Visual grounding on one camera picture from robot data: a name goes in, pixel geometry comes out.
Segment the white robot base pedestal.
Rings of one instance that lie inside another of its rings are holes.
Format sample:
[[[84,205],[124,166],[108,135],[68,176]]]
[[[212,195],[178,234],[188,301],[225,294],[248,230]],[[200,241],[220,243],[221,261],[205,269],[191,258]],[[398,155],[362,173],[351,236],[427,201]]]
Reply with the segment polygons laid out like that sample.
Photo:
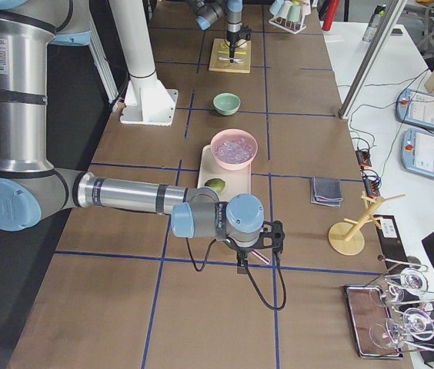
[[[109,4],[129,73],[120,121],[128,125],[170,126],[179,93],[159,81],[143,4],[129,0]]]

